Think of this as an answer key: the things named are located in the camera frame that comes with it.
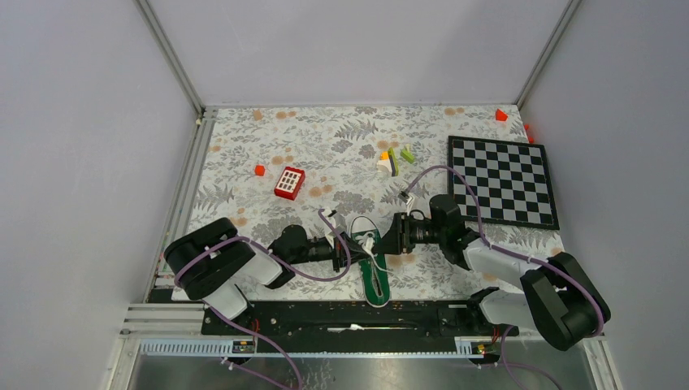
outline table surface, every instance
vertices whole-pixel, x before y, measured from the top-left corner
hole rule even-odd
[[[497,108],[509,118],[495,120]],[[447,163],[448,136],[526,142],[516,106],[336,106],[220,109],[197,189],[188,232],[228,217],[240,234],[269,245],[289,224],[322,236],[319,208],[332,208],[347,222],[365,215],[381,235],[392,215],[405,209],[397,194],[423,169]],[[397,153],[406,144],[414,164],[400,159],[400,175],[378,173],[382,151]],[[262,164],[266,175],[256,176]],[[284,167],[305,171],[295,201],[273,194]],[[416,208],[428,213],[429,199],[447,193],[447,172],[432,171],[412,191]],[[475,223],[468,225],[476,229]],[[532,256],[562,250],[556,231],[486,225],[492,242]],[[519,291],[492,275],[450,265],[435,245],[418,245],[412,254],[386,257],[393,300],[464,299],[482,288],[500,286]],[[330,262],[302,264],[298,269],[319,277],[333,276]],[[295,277],[276,290],[236,275],[235,283],[250,300],[363,300],[358,266],[343,279],[319,283]],[[173,300],[186,300],[175,288]]]

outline white wall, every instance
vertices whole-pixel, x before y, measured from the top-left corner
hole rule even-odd
[[[208,105],[514,102],[566,0],[152,0]]]
[[[583,2],[523,116],[626,390],[689,381],[689,2]]]
[[[0,2],[0,388],[100,384],[194,115],[133,2]]]

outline orange block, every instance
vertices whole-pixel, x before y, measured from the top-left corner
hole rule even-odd
[[[505,122],[507,120],[507,114],[502,112],[499,108],[496,110],[496,120]]]

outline checkered board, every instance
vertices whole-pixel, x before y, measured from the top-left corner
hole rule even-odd
[[[489,223],[559,229],[542,145],[451,136],[448,165],[464,175]],[[462,215],[476,220],[476,205],[464,184],[448,173],[448,193]]]

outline red cube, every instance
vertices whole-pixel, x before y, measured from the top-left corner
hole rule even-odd
[[[275,195],[293,201],[297,198],[301,185],[304,184],[306,174],[301,169],[285,167],[275,185]]]

